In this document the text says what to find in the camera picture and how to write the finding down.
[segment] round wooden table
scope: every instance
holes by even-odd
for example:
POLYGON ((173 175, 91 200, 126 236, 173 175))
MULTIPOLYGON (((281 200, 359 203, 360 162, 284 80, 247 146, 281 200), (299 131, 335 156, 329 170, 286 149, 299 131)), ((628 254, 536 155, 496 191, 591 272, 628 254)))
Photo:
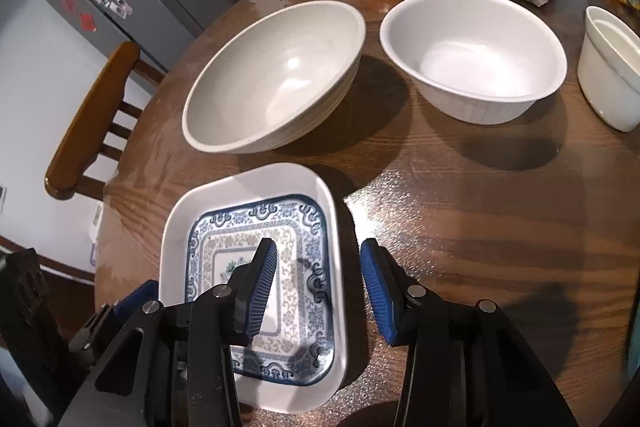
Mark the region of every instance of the round wooden table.
POLYGON ((363 293, 358 244, 372 236, 443 298, 496 301, 580 425, 597 425, 623 388, 640 261, 640 134, 617 132, 597 117, 576 68, 587 5, 609 9, 636 31, 640 25, 615 0, 552 0, 541 9, 514 0, 558 35, 567 79, 516 120, 477 126, 431 106, 383 53, 380 22, 402 0, 341 0, 363 13, 368 32, 353 87, 331 117, 272 152, 192 149, 180 118, 200 70, 249 24, 304 1, 240 1, 166 77, 106 188, 97 304, 158 277, 162 230, 185 192, 272 162, 296 162, 325 179, 340 211, 348 376, 317 410, 245 410, 246 424, 392 424, 406 351, 378 335, 363 293))

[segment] rectangular plate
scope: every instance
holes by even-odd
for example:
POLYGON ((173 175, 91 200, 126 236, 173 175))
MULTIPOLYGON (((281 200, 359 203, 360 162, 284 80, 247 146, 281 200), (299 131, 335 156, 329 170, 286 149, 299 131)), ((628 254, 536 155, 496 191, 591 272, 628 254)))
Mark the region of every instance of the rectangular plate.
POLYGON ((185 300, 226 283, 251 261, 261 238, 278 247, 278 270, 260 334, 232 346, 236 373, 289 385, 309 385, 334 361, 326 221, 319 205, 292 194, 207 212, 189 236, 185 300))
POLYGON ((344 295, 331 193, 313 171, 272 164, 185 194, 164 228, 160 299, 193 300, 248 263, 262 237, 278 270, 259 335, 232 346, 238 398, 278 412, 319 407, 346 370, 344 295))

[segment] floral pattern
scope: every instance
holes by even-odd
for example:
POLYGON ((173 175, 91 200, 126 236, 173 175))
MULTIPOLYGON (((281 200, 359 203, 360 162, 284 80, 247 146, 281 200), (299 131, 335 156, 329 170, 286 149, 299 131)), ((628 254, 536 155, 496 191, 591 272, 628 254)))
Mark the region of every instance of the floral pattern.
POLYGON ((188 240, 185 300, 228 282, 263 237, 278 247, 278 269, 260 333, 248 347, 231 347, 232 367, 261 380, 310 385, 334 360, 326 221, 315 201, 297 194, 200 216, 188 240))

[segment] red paper cutting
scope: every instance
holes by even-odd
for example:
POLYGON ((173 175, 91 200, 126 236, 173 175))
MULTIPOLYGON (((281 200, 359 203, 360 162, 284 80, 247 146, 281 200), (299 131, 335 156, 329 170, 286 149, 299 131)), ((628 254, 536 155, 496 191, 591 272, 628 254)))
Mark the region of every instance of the red paper cutting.
POLYGON ((76 11, 76 1, 74 1, 74 0, 62 0, 62 4, 65 6, 65 8, 70 13, 73 13, 73 12, 76 11))
POLYGON ((80 14, 80 21, 82 22, 82 29, 88 32, 95 32, 95 21, 88 13, 80 14))

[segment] wooden chair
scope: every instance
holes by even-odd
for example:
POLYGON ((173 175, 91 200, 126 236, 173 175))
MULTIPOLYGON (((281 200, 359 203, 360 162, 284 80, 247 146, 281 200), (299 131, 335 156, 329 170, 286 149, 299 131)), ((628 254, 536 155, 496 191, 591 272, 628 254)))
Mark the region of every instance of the wooden chair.
POLYGON ((104 182, 84 175, 98 154, 118 161, 122 151, 104 143, 107 133, 128 139, 131 131, 113 121, 116 113, 138 119, 142 111, 124 102, 124 87, 129 73, 135 70, 158 86, 164 75, 140 60, 140 49, 133 42, 118 46, 100 72, 82 102, 71 126, 66 130, 44 178, 50 196, 68 200, 79 193, 102 200, 104 182))

